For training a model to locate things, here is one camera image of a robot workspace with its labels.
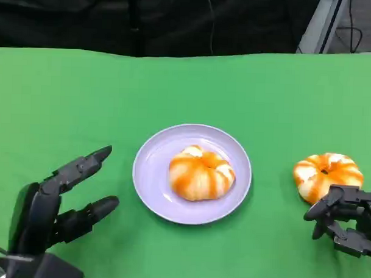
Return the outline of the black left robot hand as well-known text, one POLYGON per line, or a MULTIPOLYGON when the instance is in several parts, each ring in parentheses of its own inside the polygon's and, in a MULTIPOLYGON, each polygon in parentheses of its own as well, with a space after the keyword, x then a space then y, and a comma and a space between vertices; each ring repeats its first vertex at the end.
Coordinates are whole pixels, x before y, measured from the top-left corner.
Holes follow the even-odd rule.
POLYGON ((57 243, 69 243, 90 233, 107 217, 119 205, 116 196, 104 197, 78 211, 58 211, 62 194, 97 173, 111 152, 111 146, 100 148, 68 162, 42 182, 23 187, 13 210, 8 253, 40 255, 57 243))

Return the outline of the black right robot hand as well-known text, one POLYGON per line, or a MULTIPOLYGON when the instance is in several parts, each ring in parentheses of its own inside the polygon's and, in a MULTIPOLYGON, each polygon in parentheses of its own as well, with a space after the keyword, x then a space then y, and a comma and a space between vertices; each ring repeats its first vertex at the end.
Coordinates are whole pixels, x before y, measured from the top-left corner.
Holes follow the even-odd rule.
POLYGON ((328 235, 337 251, 371 257, 371 192, 357 186, 330 185, 329 192, 304 214, 314 221, 312 238, 328 235))

